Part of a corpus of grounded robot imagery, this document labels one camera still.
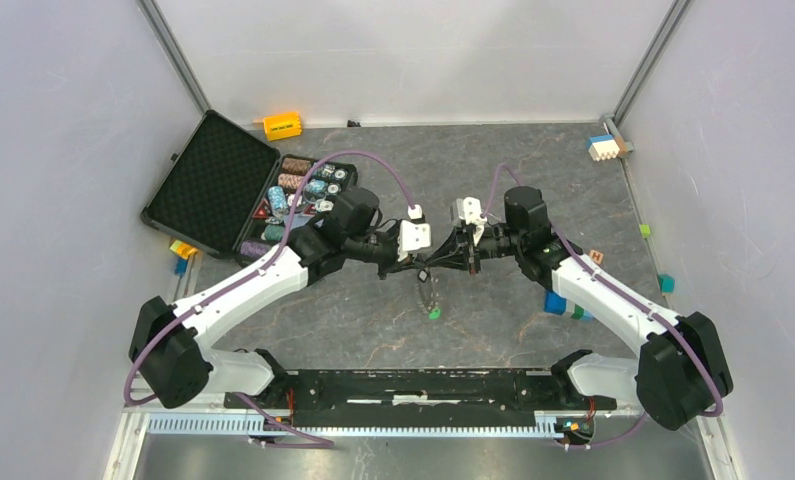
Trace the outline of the key with black tag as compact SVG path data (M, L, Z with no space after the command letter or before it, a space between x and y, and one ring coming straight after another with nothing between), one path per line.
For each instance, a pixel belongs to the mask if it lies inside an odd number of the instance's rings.
M430 278L431 278L431 273L430 273L430 271L429 271L428 269L422 269L422 270L420 270L420 271L418 272L418 275L417 275L417 281L418 281L420 284L426 284L426 283L428 283L428 282L429 282L429 280L430 280Z

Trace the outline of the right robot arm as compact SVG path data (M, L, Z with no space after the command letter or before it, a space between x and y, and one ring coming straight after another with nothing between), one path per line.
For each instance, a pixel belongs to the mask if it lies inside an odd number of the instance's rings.
M611 398L671 431L722 414L734 384L714 322L663 307L608 274L551 222L540 190L509 189L501 223L489 224L473 197L453 203L451 220L452 233L429 266L476 274L485 260L511 257L525 277L582 307L634 353L629 359L580 350L560 360L550 382L558 405Z

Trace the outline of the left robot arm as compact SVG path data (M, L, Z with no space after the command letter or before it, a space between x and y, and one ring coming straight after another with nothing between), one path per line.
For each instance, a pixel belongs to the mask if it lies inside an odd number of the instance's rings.
M136 376L149 386L146 402L181 407L203 392L250 395L263 407L279 405L286 379L265 355L230 353L215 343L270 304L340 270L348 260L376 265L385 278L408 267L414 253L431 245L431 228L420 205L410 203L406 218L385 232L372 227L379 199L355 188L341 193L331 210L290 231L285 242L261 259L200 293L172 304L159 296L140 308L127 355L132 362L124 400Z

